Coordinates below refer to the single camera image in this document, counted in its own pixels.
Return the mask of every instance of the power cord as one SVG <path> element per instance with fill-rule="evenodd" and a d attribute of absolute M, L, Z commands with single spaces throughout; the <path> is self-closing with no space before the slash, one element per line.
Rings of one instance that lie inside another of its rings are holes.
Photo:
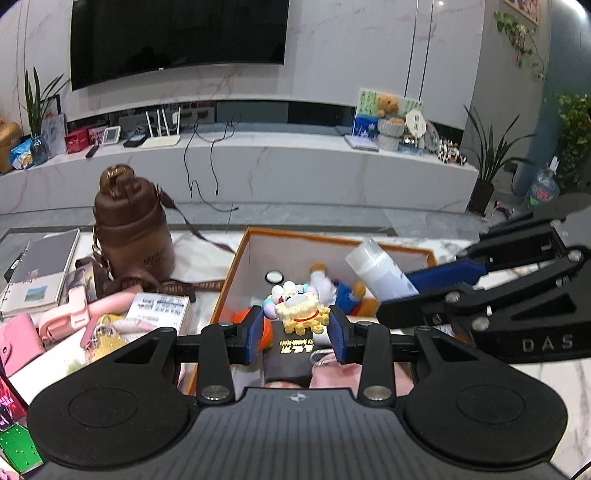
<path fill-rule="evenodd" d="M 583 475 L 588 470 L 588 468 L 590 466 L 591 466 L 591 462 L 585 463 L 585 465 L 577 473 L 575 473 L 572 477 L 570 477 L 570 480 L 575 480 L 576 478 L 579 478 L 581 475 Z"/>
<path fill-rule="evenodd" d="M 213 174 L 213 178 L 216 179 L 216 196 L 219 194 L 219 182 L 217 180 L 217 175 L 216 175 L 216 171 L 213 168 L 213 146 L 218 143 L 221 142 L 222 140 L 225 140 L 226 138 L 232 138 L 234 136 L 234 133 L 236 132 L 236 126 L 237 124 L 239 124 L 242 121 L 242 115 L 238 114 L 239 119 L 238 122 L 234 121 L 234 117 L 236 116 L 236 114 L 232 115 L 232 118 L 230 119 L 229 122 L 226 123 L 226 128 L 223 131 L 223 136 L 220 138 L 216 138 L 215 140 L 208 140 L 207 138 L 203 138 L 199 132 L 197 131 L 197 129 L 199 128 L 199 118 L 197 118 L 195 120 L 195 123 L 193 124 L 193 135 L 191 135 L 191 138 L 189 139 L 189 143 L 187 143 L 187 146 L 185 147 L 184 153 L 183 153 L 183 162 L 185 165 L 185 170 L 187 171 L 187 184 L 189 185 L 189 195 L 191 198 L 193 198 L 193 184 L 197 187 L 197 192 L 199 194 L 199 198 L 201 199 L 201 201 L 203 203 L 205 203 L 206 205 L 209 205 L 212 209 L 214 209 L 217 212 L 220 213 L 229 213 L 229 212 L 235 212 L 236 210 L 238 210 L 238 207 L 234 207 L 231 209 L 219 209 L 217 208 L 215 205 L 211 204 L 210 202 L 208 202 L 205 198 L 203 198 L 203 195 L 201 194 L 201 189 L 199 188 L 199 182 L 195 179 L 195 180 L 191 180 L 191 175 L 189 173 L 189 167 L 187 166 L 187 150 L 189 149 L 189 145 L 191 144 L 191 141 L 193 140 L 193 138 L 195 137 L 195 135 L 197 135 L 201 140 L 203 140 L 204 142 L 207 142 L 209 144 L 211 144 L 211 148 L 209 149 L 209 164 L 212 168 L 212 174 Z M 228 129 L 231 128 L 232 131 L 230 132 L 230 134 L 228 135 Z"/>

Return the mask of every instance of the black tv screen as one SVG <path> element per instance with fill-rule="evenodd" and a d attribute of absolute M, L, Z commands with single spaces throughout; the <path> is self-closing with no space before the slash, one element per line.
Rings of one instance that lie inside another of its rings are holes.
<path fill-rule="evenodd" d="M 72 89 L 185 65 L 283 63 L 288 0 L 74 0 Z"/>

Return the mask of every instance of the white container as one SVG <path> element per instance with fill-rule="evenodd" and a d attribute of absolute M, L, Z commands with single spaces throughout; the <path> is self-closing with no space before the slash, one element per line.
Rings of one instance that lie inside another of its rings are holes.
<path fill-rule="evenodd" d="M 371 238 L 364 240 L 345 260 L 380 302 L 418 294 L 394 260 Z"/>

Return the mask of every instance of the teddy bear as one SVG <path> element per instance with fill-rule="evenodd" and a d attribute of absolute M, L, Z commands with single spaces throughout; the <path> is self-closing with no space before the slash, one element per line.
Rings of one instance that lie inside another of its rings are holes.
<path fill-rule="evenodd" d="M 387 118 L 391 122 L 396 121 L 396 114 L 398 113 L 398 100 L 392 95 L 378 96 L 378 112 L 377 116 Z"/>

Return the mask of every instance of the small figurines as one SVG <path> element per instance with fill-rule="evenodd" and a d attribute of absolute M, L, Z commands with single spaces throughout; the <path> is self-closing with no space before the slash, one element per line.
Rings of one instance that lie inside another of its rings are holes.
<path fill-rule="evenodd" d="M 467 160 L 466 156 L 460 151 L 457 143 L 444 138 L 439 143 L 437 158 L 443 163 L 457 163 L 459 165 L 464 165 Z"/>
<path fill-rule="evenodd" d="M 296 335 L 304 335 L 309 328 L 321 334 L 329 324 L 330 309 L 320 304 L 318 290 L 308 284 L 286 281 L 282 287 L 275 285 L 262 306 L 265 317 L 283 321 L 286 333 L 295 331 Z"/>

